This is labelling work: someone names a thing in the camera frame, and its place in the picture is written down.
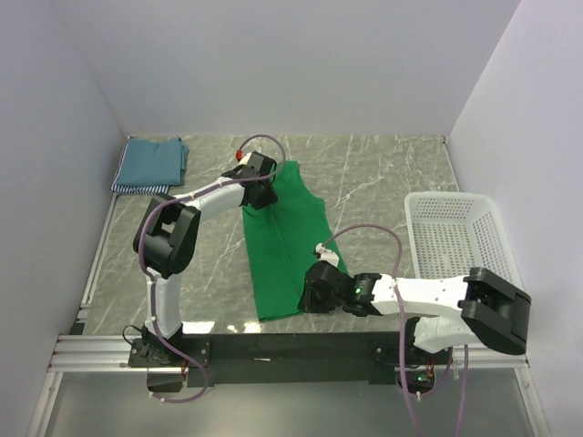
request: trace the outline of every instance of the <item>blue striped towel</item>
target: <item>blue striped towel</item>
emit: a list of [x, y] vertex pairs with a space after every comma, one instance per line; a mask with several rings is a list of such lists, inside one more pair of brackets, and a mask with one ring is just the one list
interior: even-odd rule
[[119, 161], [111, 191], [116, 194], [168, 193], [184, 183], [189, 149], [180, 138], [156, 143], [129, 138]]

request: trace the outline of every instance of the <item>green cloth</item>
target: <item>green cloth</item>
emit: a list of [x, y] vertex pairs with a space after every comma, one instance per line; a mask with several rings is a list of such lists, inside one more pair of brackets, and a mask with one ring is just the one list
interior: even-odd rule
[[[304, 275], [317, 261], [316, 244], [332, 236], [324, 201], [303, 185], [300, 165], [286, 161], [273, 181], [277, 203], [243, 208], [243, 229], [259, 320], [298, 314]], [[335, 242], [327, 246], [339, 256]], [[338, 268], [346, 272], [342, 256]]]

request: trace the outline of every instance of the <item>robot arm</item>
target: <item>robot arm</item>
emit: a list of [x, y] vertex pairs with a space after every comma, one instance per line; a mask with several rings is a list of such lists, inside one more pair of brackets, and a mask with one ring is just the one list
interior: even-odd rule
[[[252, 152], [245, 156], [237, 167], [223, 173], [212, 184], [186, 195], [206, 192], [208, 187], [223, 185], [233, 179], [247, 179], [270, 174], [275, 161], [261, 153]], [[146, 218], [158, 205], [172, 199], [172, 196], [158, 194], [149, 206], [134, 238], [134, 250], [138, 252], [138, 242]], [[217, 216], [222, 211], [240, 206], [251, 205], [256, 209], [264, 208], [277, 201], [277, 195], [269, 180], [231, 183], [193, 200], [169, 205], [163, 208], [147, 229], [144, 241], [144, 260], [148, 271], [156, 279], [157, 322], [165, 338], [174, 335], [182, 325], [179, 313], [180, 273], [189, 265], [194, 254], [199, 225]], [[151, 314], [150, 293], [148, 295], [148, 314]], [[152, 320], [146, 319], [146, 328], [154, 332]]]
[[[226, 209], [245, 205], [259, 209], [275, 203], [277, 195], [269, 180], [249, 182], [249, 178], [269, 175], [275, 164], [273, 159], [252, 152], [216, 182], [189, 196], [206, 193], [210, 186], [221, 188], [168, 205], [151, 222], [144, 238], [144, 260], [156, 280], [156, 322], [164, 338], [176, 334], [182, 324], [180, 273], [192, 260], [199, 224]], [[232, 183], [233, 179], [241, 179], [241, 183]], [[152, 199], [134, 239], [136, 252], [146, 218], [172, 198], [157, 195]], [[298, 304], [301, 311], [330, 312], [341, 307], [359, 317], [395, 314], [399, 312], [396, 286], [406, 313], [429, 316], [407, 322], [411, 346], [437, 353], [451, 346], [481, 342], [494, 351], [525, 353], [530, 297], [487, 269], [471, 269], [469, 276], [451, 279], [398, 279], [378, 273], [350, 277], [336, 268], [338, 257], [333, 251], [318, 245], [315, 254], [320, 261], [306, 273]], [[152, 302], [151, 294], [147, 294], [149, 315]], [[151, 318], [146, 319], [145, 327], [155, 332]]]
[[336, 307], [355, 316], [399, 312], [398, 287], [408, 314], [433, 317], [407, 322], [407, 338], [429, 353], [472, 343], [510, 355], [526, 351], [530, 297], [488, 269], [470, 269], [450, 279], [392, 278], [378, 273], [350, 277], [336, 266], [334, 252], [316, 247], [320, 261], [306, 273], [298, 308], [329, 312]]

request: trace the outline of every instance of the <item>mesh basket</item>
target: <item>mesh basket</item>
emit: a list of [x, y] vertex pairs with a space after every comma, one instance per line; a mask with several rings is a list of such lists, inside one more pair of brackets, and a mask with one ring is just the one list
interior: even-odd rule
[[450, 278], [465, 275], [472, 267], [486, 267], [522, 288], [490, 198], [427, 191], [409, 194], [404, 206], [417, 278]]

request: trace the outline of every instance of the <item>white corner wall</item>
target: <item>white corner wall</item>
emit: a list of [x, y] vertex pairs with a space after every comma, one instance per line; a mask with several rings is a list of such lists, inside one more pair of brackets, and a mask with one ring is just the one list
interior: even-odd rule
[[528, 356], [553, 435], [581, 435], [583, 3], [523, 0], [450, 138], [501, 210], [533, 297]]
[[519, 0], [53, 0], [130, 134], [448, 134]]
[[48, 0], [0, 2], [0, 433], [24, 435], [75, 319], [121, 132]]

